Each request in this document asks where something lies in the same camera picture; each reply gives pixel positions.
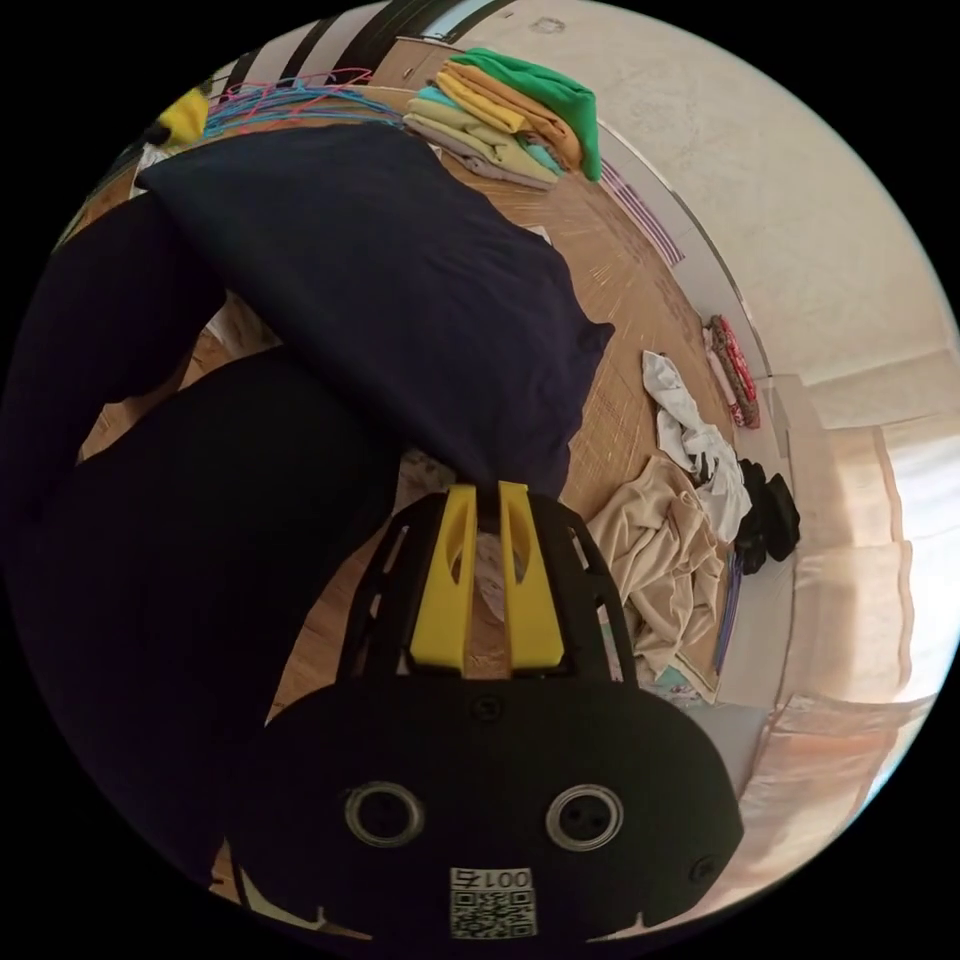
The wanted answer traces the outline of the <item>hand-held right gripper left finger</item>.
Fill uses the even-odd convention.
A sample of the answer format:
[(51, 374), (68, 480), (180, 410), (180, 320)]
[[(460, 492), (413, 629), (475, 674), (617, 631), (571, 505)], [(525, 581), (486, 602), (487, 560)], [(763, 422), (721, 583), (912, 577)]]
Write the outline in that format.
[(410, 657), (418, 669), (463, 669), (473, 619), (476, 489), (453, 485), (436, 505)]

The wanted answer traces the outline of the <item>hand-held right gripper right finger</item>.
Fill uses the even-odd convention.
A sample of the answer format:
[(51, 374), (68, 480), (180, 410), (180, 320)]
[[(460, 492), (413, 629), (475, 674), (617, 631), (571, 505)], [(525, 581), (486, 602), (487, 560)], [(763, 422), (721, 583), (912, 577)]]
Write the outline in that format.
[(528, 489), (498, 485), (503, 607), (513, 672), (560, 666), (564, 643)]

